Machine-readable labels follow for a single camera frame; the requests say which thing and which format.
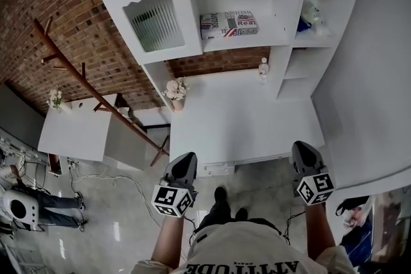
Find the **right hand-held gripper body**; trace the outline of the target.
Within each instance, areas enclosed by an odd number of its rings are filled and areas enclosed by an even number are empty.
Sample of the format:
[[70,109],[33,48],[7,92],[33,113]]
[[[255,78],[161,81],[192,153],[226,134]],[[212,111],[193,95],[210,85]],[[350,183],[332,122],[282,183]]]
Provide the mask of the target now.
[[297,167],[294,162],[294,144],[292,146],[292,165],[296,172],[292,187],[295,196],[300,196],[306,205],[324,203],[335,189],[322,155],[317,149],[315,153],[317,163],[314,167]]

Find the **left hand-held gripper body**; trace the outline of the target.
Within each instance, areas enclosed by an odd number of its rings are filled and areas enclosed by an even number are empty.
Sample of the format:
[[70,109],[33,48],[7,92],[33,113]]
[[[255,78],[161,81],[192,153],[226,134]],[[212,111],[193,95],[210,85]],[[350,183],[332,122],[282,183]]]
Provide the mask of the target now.
[[173,160],[166,166],[159,184],[154,187],[151,204],[159,214],[182,218],[189,207],[193,206],[197,192],[193,182],[176,180],[172,175]]

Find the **newspaper print storage box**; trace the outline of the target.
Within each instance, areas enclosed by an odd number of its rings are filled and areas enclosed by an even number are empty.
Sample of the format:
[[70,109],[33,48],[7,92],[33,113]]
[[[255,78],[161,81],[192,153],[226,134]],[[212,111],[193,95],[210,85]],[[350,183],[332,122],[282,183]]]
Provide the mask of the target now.
[[200,16],[200,34],[203,40],[255,35],[259,31],[250,11],[208,13]]

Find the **person's left forearm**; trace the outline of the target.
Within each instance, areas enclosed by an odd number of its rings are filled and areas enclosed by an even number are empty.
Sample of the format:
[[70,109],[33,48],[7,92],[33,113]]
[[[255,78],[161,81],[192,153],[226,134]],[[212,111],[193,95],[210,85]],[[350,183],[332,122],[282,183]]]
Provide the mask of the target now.
[[184,219],[166,216],[157,238],[151,260],[175,270],[179,266]]

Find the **black bag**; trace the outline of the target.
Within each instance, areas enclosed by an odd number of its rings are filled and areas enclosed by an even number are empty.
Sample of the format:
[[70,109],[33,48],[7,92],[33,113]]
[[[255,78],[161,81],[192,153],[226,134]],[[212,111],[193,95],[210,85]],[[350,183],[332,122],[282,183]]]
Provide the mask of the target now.
[[335,215],[341,216],[346,210],[353,210],[359,206],[365,205],[369,196],[362,196],[356,198],[345,199],[336,209]]

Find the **person's black trousers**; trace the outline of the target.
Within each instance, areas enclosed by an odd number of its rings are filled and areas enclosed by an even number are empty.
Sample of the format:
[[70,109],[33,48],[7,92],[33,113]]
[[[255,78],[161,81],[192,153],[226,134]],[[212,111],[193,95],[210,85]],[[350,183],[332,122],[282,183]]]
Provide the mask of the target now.
[[202,220],[199,227],[194,231],[194,233],[197,234],[199,233],[199,231],[201,231],[201,229],[204,229],[205,227],[209,227],[211,225],[224,225],[231,222],[251,222],[259,225],[265,225],[274,229],[280,236],[282,236],[280,230],[278,230],[274,224],[267,221],[266,219],[249,218],[238,220],[236,218],[231,218],[231,208],[227,200],[217,201],[211,208],[209,214]]

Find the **blue garment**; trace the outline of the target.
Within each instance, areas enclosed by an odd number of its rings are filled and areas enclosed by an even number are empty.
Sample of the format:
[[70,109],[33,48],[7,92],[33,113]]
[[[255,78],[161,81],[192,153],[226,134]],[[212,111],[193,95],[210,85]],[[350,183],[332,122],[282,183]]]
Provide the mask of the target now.
[[345,248],[353,267],[369,261],[372,253],[372,222],[369,218],[361,227],[354,227],[340,243]]

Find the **white shelf cabinet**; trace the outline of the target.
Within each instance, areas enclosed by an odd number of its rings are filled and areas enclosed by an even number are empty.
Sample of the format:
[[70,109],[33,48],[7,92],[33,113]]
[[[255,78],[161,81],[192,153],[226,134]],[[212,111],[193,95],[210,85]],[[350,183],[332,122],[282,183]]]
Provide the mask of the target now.
[[[314,25],[297,32],[302,5],[311,1],[332,29],[317,37]],[[198,17],[250,11],[255,35],[203,40],[202,54],[141,65],[158,94],[185,68],[190,89],[184,108],[172,113],[170,156],[193,151],[200,175],[228,174],[240,164],[289,157],[295,141],[324,144],[311,95],[323,77],[347,26],[355,0],[193,0]],[[258,67],[265,57],[267,82]]]

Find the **pink vase with flowers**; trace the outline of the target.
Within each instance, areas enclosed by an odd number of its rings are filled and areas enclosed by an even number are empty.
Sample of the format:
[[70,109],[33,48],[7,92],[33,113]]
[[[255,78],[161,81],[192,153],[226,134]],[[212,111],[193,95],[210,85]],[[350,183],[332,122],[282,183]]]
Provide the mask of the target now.
[[188,90],[189,83],[187,79],[180,77],[168,81],[162,95],[172,102],[175,112],[180,112],[184,108],[184,100]]

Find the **person's white t-shirt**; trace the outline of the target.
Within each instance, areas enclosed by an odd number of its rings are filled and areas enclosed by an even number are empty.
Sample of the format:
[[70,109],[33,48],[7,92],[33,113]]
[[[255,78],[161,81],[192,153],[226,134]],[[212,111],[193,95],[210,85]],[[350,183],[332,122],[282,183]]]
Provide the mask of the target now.
[[173,270],[139,261],[131,274],[356,274],[345,248],[325,249],[315,260],[288,245],[272,228],[252,222],[211,225],[199,231],[187,261]]

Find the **small white figurine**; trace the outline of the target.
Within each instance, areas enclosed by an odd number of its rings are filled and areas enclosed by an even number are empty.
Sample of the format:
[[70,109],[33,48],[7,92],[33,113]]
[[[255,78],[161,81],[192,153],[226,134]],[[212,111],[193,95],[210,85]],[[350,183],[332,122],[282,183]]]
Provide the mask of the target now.
[[265,84],[267,82],[267,75],[269,73],[270,66],[268,64],[267,58],[263,57],[258,67],[258,73],[260,82]]

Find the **white side table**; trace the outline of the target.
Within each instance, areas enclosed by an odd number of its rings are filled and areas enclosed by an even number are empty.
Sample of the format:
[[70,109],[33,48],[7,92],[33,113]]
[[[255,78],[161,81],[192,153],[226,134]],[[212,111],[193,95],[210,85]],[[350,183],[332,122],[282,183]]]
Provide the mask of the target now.
[[110,111],[97,110],[95,98],[67,104],[67,112],[50,108],[39,139],[38,150],[80,160],[122,163],[122,153],[115,148],[114,121]]

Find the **wooden coat rack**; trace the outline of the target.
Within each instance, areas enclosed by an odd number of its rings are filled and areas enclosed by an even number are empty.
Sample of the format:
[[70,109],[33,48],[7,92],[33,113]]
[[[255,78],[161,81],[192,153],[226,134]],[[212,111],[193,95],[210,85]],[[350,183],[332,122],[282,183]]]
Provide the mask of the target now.
[[136,125],[132,120],[125,118],[122,114],[118,112],[118,109],[111,105],[86,79],[83,73],[80,73],[72,64],[71,62],[65,57],[65,55],[59,50],[56,44],[52,41],[49,37],[49,26],[51,25],[52,18],[49,18],[46,28],[43,28],[41,23],[38,19],[34,18],[32,22],[33,29],[39,39],[48,47],[51,51],[49,56],[42,58],[41,62],[44,64],[51,60],[57,59],[62,67],[68,71],[79,83],[80,85],[87,90],[97,101],[98,104],[94,108],[94,112],[96,111],[106,111],[113,114],[120,122],[122,122],[125,126],[127,126],[131,131],[136,133],[142,140],[152,146],[156,151],[157,154],[151,162],[151,166],[153,166],[162,156],[169,157],[170,154],[168,151],[165,150],[165,146],[167,145],[170,136],[167,135],[164,142],[159,146],[156,144],[147,133],[145,133],[138,125]]

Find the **blue cloth item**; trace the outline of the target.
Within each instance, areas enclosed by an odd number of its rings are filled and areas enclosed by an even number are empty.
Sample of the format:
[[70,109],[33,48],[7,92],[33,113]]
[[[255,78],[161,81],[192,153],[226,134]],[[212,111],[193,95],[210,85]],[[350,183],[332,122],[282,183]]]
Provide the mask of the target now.
[[297,32],[303,32],[306,30],[311,29],[313,25],[313,21],[312,20],[306,20],[303,16],[299,17],[299,22],[297,25]]

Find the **white vase with flowers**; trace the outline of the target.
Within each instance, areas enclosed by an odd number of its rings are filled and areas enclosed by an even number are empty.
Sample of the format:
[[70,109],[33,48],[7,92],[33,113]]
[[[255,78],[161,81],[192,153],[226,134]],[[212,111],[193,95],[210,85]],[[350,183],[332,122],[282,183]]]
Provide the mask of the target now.
[[57,113],[72,113],[71,104],[63,98],[62,91],[60,90],[60,87],[58,85],[50,90],[49,99],[46,101],[46,103],[50,108],[53,108]]

